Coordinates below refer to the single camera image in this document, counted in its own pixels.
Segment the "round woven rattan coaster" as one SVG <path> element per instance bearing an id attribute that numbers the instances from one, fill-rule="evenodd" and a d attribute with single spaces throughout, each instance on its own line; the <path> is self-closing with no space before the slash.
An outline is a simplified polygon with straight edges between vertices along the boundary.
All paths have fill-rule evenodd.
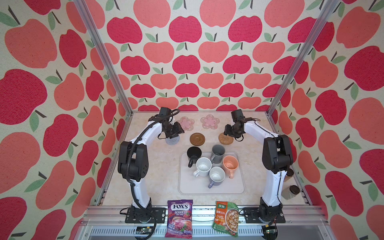
<path id="1" fill-rule="evenodd" d="M 224 133 L 220 133 L 218 139 L 222 145 L 226 145 L 226 146 L 231 145 L 234 142 L 233 137 L 227 136 Z"/>

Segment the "round grey coaster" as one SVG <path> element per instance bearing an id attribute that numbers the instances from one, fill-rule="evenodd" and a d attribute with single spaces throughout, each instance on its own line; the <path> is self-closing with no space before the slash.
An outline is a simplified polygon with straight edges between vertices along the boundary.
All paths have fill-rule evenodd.
<path id="1" fill-rule="evenodd" d="M 166 138 L 166 143 L 168 145 L 171 145 L 171 146 L 176 145 L 179 141 L 180 141 L 180 137 L 179 136 L 174 137 L 174 138 Z"/>

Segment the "pink flower silicone coaster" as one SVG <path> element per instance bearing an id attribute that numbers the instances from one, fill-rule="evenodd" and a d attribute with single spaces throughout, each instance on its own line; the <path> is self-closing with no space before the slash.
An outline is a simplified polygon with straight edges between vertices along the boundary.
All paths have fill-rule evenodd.
<path id="1" fill-rule="evenodd" d="M 207 115 L 200 119 L 202 123 L 202 127 L 204 129 L 212 129 L 216 130 L 218 128 L 218 124 L 220 123 L 220 119 L 214 117 L 213 115 Z"/>

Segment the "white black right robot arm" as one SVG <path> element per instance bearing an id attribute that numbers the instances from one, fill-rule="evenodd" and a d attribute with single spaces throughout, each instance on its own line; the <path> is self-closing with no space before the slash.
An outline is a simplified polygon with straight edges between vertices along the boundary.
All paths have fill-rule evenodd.
<path id="1" fill-rule="evenodd" d="M 261 205 L 280 206 L 283 181 L 293 164 L 289 137 L 273 133 L 256 122 L 236 122 L 232 126 L 226 125 L 224 134 L 235 139 L 248 134 L 263 144 L 262 162 L 268 173 Z"/>

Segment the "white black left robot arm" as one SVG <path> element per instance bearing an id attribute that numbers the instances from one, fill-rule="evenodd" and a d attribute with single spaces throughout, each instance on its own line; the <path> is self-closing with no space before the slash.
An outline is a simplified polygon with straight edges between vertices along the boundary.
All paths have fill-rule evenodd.
<path id="1" fill-rule="evenodd" d="M 124 141 L 120 145 L 118 173 L 130 185 L 133 207 L 147 209 L 151 203 L 145 183 L 145 176 L 149 170 L 148 147 L 162 133 L 166 138 L 173 139 L 185 131 L 180 123 L 150 121 L 143 131 L 131 141 Z"/>

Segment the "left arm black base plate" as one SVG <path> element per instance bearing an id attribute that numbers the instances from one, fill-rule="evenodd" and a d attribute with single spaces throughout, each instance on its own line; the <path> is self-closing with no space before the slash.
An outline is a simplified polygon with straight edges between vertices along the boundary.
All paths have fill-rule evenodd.
<path id="1" fill-rule="evenodd" d="M 130 206 L 126 213 L 125 223 L 127 224 L 163 224 L 167 216 L 166 208 L 154 208 L 149 206 L 145 211 Z"/>

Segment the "orange pink mug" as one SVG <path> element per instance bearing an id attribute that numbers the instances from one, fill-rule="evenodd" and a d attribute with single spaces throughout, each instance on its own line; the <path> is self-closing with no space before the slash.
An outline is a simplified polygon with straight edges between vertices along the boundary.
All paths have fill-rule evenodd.
<path id="1" fill-rule="evenodd" d="M 230 179 L 233 179 L 235 176 L 235 172 L 239 167 L 239 161 L 237 158 L 233 156 L 226 156 L 223 158 L 223 170 L 226 175 L 229 176 Z"/>

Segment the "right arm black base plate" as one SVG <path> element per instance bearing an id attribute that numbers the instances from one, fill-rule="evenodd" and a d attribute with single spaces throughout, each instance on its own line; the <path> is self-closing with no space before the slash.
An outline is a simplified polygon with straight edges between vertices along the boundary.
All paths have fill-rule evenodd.
<path id="1" fill-rule="evenodd" d="M 257 208 L 243 208 L 241 215 L 247 224 L 284 224 L 286 219 L 282 209 L 283 205 L 281 204 L 274 207 L 260 205 Z"/>

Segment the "round brown wooden coaster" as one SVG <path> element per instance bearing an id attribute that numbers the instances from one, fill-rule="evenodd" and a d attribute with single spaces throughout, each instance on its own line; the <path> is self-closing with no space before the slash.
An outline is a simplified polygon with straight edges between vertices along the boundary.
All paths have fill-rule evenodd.
<path id="1" fill-rule="evenodd" d="M 191 136 L 190 136 L 190 142 L 192 145 L 198 147 L 198 146 L 202 146 L 206 141 L 206 138 L 203 134 L 201 133 L 193 133 Z"/>

